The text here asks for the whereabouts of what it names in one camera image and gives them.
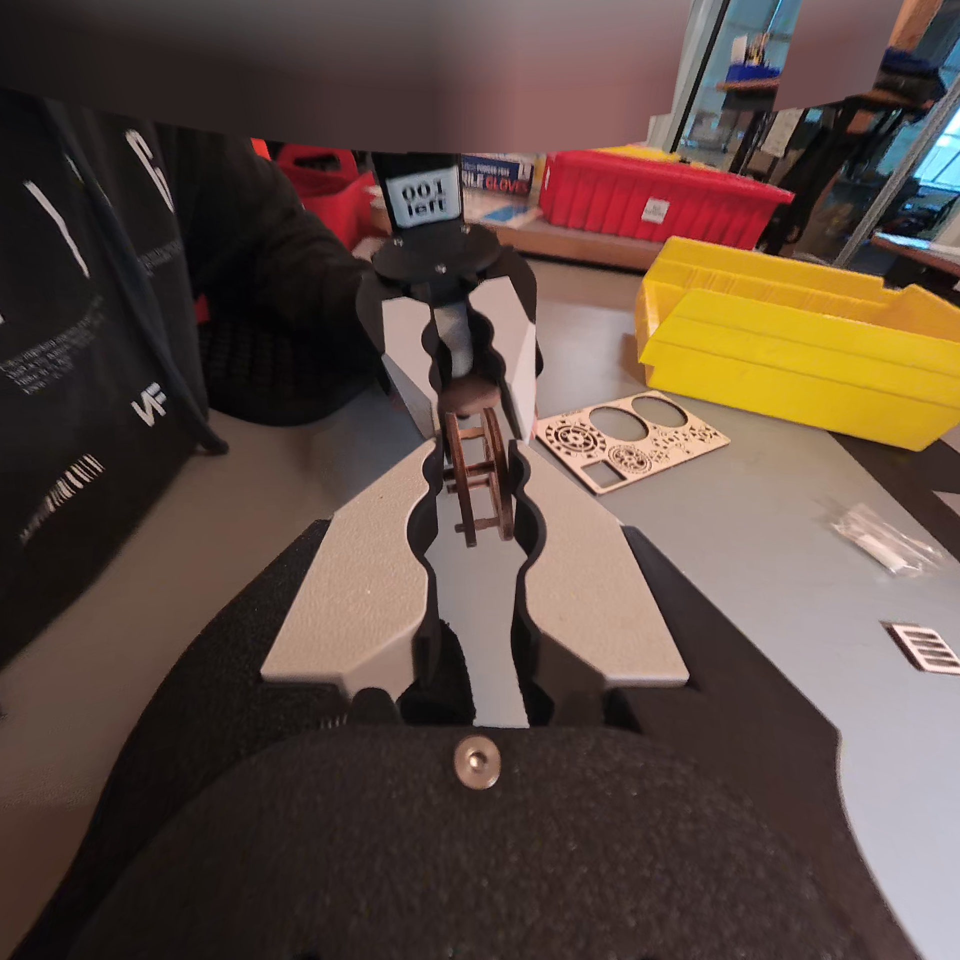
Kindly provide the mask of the white paper sheet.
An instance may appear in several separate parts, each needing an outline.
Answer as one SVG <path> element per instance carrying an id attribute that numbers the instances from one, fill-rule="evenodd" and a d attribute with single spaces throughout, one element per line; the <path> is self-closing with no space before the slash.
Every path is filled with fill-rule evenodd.
<path id="1" fill-rule="evenodd" d="M 772 158 L 783 159 L 805 112 L 802 107 L 777 111 L 759 150 Z"/>

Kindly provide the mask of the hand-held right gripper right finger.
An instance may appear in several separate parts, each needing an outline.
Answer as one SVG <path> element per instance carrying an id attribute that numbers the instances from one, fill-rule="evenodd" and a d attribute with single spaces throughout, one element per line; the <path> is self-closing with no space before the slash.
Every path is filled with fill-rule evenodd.
<path id="1" fill-rule="evenodd" d="M 517 574 L 511 653 L 524 687 L 677 688 L 690 678 L 618 519 L 524 442 L 510 445 Z"/>

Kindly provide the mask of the laser-cut wooden sheet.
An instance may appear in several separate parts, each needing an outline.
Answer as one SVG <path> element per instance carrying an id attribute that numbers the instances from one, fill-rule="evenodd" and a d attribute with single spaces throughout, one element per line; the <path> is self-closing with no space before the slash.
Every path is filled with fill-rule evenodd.
<path id="1" fill-rule="evenodd" d="M 714 426 L 656 390 L 543 417 L 535 435 L 596 497 L 730 443 Z"/>

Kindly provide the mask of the yellow plastic bin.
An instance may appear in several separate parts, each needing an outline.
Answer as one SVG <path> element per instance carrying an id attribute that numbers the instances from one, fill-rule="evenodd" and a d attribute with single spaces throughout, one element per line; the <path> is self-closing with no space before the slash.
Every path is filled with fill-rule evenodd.
<path id="1" fill-rule="evenodd" d="M 661 392 L 922 451 L 959 424 L 959 311 L 928 290 L 672 237 L 635 307 Z"/>

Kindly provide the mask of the wooden spool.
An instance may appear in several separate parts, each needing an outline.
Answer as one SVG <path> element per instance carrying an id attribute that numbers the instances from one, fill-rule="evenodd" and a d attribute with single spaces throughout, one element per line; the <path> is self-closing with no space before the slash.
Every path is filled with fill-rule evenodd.
<path id="1" fill-rule="evenodd" d="M 494 409 L 482 409 L 478 427 L 462 427 L 457 414 L 446 412 L 443 420 L 444 468 L 442 480 L 446 491 L 456 496 L 461 521 L 455 530 L 467 548 L 477 545 L 480 531 L 495 530 L 503 542 L 514 537 L 514 508 L 510 489 L 507 447 L 502 438 Z M 480 441 L 483 456 L 468 462 L 465 443 Z M 492 515 L 477 518 L 474 514 L 473 491 L 486 490 Z"/>

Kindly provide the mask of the red plastic basket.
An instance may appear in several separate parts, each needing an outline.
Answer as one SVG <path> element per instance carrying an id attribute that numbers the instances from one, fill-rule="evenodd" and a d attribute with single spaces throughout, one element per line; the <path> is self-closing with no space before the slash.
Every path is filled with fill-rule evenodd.
<path id="1" fill-rule="evenodd" d="M 287 143 L 274 162 L 294 186 L 304 208 L 343 246 L 353 250 L 369 237 L 383 236 L 372 211 L 375 175 L 359 171 L 351 150 Z"/>

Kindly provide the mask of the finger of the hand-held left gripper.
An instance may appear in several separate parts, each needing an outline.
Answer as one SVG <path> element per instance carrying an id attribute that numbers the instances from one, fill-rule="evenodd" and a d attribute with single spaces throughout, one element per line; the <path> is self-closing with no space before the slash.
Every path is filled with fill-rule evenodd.
<path id="1" fill-rule="evenodd" d="M 500 402 L 513 438 L 529 442 L 537 420 L 537 334 L 509 277 L 482 281 L 471 308 L 489 330 L 488 355 L 497 374 Z"/>
<path id="2" fill-rule="evenodd" d="M 425 439 L 441 431 L 438 382 L 434 357 L 424 344 L 425 333 L 434 333 L 431 308 L 407 296 L 381 302 L 384 338 L 383 364 L 393 387 Z"/>

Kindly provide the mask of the wooden side table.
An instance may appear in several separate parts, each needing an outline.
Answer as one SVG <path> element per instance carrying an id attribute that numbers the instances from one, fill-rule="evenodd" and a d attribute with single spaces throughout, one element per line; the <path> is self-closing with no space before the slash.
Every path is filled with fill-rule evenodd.
<path id="1" fill-rule="evenodd" d="M 876 232 L 870 237 L 870 245 L 906 258 L 928 269 L 938 270 L 959 278 L 959 248 L 945 246 L 924 239 Z"/>

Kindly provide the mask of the wooden standing desk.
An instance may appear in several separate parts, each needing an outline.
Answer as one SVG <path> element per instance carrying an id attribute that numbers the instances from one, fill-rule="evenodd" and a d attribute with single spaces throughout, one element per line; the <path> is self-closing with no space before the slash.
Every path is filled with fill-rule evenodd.
<path id="1" fill-rule="evenodd" d="M 754 245 L 760 252 L 776 256 L 794 244 L 844 167 L 865 159 L 869 148 L 892 138 L 906 122 L 924 119 L 947 92 L 936 71 L 921 78 L 880 72 L 877 79 L 878 84 L 865 93 L 800 111 L 783 155 L 773 156 L 765 175 L 767 181 L 778 179 L 779 189 L 793 198 L 774 210 Z M 786 116 L 786 111 L 773 108 L 779 85 L 774 78 L 717 84 L 725 95 L 723 110 L 749 115 L 729 172 L 748 174 L 756 154 L 773 154 L 766 139 L 775 122 Z"/>

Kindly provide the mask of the clear plastic bag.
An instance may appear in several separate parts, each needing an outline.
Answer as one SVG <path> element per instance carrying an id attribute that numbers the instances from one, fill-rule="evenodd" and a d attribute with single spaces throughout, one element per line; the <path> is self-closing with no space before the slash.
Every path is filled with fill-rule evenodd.
<path id="1" fill-rule="evenodd" d="M 944 562 L 938 549 L 902 533 L 864 504 L 844 510 L 829 525 L 894 577 L 916 578 Z"/>

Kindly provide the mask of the person's black hoodie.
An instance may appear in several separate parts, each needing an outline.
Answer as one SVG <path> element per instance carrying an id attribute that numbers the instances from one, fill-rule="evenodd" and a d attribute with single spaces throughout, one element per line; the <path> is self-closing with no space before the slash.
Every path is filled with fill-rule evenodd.
<path id="1" fill-rule="evenodd" d="M 5 667 L 227 446 L 153 126 L 4 89 L 1 127 Z"/>

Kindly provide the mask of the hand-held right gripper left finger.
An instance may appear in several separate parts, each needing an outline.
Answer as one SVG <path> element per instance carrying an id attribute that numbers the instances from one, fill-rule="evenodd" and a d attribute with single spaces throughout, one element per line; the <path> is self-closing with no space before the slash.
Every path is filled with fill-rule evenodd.
<path id="1" fill-rule="evenodd" d="M 426 469 L 437 438 L 345 503 L 331 518 L 260 668 L 276 685 L 328 685 L 344 698 L 414 684 L 416 637 L 428 612 L 429 574 L 410 521 L 435 507 Z"/>

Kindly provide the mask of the person's left hand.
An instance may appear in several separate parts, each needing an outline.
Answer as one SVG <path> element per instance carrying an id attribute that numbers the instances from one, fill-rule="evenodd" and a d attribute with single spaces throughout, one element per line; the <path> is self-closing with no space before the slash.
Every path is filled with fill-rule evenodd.
<path id="1" fill-rule="evenodd" d="M 451 379 L 438 394 L 440 414 L 453 414 L 458 418 L 478 415 L 484 409 L 495 408 L 499 402 L 498 385 L 476 374 Z"/>

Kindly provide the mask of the small slotted wooden piece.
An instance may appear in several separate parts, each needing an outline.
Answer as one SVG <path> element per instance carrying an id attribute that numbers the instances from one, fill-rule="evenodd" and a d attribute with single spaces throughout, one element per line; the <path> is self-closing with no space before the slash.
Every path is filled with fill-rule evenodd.
<path id="1" fill-rule="evenodd" d="M 959 657 L 942 636 L 914 623 L 881 621 L 908 662 L 923 673 L 959 676 Z"/>

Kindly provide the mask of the blue glove box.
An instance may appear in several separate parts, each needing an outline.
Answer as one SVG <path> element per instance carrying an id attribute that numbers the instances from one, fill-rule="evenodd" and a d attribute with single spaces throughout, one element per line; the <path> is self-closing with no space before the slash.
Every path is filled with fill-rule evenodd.
<path id="1" fill-rule="evenodd" d="M 463 153 L 464 189 L 526 198 L 530 195 L 536 160 L 522 154 Z"/>

